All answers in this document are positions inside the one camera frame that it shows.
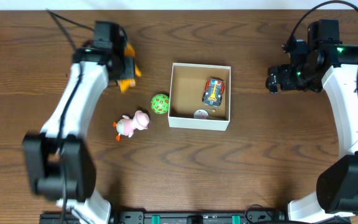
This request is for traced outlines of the orange plastic duck toy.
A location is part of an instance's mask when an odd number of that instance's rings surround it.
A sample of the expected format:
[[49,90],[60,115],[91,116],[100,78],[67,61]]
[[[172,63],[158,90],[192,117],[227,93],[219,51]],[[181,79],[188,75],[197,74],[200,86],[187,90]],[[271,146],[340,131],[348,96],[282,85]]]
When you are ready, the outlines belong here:
[[[126,44],[125,50],[124,50],[124,56],[125,58],[128,57],[135,57],[135,50],[133,46],[130,43]],[[137,77],[141,77],[142,73],[139,70],[138,66],[134,64],[134,75]],[[126,90],[128,90],[130,87],[135,86],[135,78],[125,78],[123,80],[117,81],[120,91],[124,93]]]

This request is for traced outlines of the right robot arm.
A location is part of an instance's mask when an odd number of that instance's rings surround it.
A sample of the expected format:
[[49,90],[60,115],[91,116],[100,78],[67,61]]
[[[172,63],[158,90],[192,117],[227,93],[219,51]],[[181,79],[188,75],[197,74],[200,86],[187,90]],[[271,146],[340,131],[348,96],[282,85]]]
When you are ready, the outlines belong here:
[[358,46],[340,40],[292,40],[283,46],[290,63],[268,69],[266,87],[325,91],[334,115],[339,159],[325,170],[315,192],[288,203],[288,219],[318,223],[358,215]]

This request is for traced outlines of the pig face rattle drum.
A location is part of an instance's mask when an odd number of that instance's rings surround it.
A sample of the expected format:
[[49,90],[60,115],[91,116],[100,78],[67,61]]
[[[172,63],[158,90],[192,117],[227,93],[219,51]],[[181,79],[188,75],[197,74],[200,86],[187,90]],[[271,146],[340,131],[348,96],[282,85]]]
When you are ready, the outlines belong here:
[[216,109],[198,109],[193,114],[194,119],[209,119],[209,120],[225,120],[224,117],[219,117]]

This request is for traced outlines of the pink and white duck toy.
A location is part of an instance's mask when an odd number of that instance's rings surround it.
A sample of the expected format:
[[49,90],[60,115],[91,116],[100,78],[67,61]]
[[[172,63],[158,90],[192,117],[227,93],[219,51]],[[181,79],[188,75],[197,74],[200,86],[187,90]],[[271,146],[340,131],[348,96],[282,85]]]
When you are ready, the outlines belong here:
[[113,122],[113,127],[117,131],[116,140],[120,141],[121,136],[131,138],[136,129],[146,130],[149,127],[150,118],[147,113],[137,110],[132,118],[123,115],[118,122]]

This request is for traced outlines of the red toy fire truck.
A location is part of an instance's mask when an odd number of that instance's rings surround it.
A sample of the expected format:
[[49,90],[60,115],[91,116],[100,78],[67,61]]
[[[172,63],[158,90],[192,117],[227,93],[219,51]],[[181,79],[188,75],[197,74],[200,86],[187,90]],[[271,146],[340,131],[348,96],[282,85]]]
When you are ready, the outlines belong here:
[[202,102],[206,106],[218,107],[221,105],[225,82],[222,79],[209,78],[203,93]]

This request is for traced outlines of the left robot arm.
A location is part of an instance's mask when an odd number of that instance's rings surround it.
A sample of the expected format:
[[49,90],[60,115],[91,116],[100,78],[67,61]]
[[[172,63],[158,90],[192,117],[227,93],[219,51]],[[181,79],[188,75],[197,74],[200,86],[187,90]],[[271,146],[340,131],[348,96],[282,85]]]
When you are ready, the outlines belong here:
[[125,35],[97,36],[75,50],[70,79],[40,132],[27,133],[22,145],[30,189],[71,212],[80,223],[113,223],[112,205],[95,189],[96,168],[86,147],[89,124],[109,82],[140,74]]

